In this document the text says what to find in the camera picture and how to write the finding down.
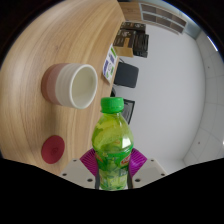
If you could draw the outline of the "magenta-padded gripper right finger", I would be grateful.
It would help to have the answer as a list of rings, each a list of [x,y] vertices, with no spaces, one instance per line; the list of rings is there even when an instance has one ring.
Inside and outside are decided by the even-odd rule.
[[[144,187],[166,175],[167,172],[156,159],[147,159],[140,151],[132,149],[128,173],[129,189]]]

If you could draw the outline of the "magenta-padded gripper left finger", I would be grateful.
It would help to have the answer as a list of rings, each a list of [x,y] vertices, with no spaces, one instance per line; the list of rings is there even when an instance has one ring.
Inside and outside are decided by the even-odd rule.
[[[95,151],[90,149],[80,159],[72,159],[60,177],[88,189],[99,188],[99,172]]]

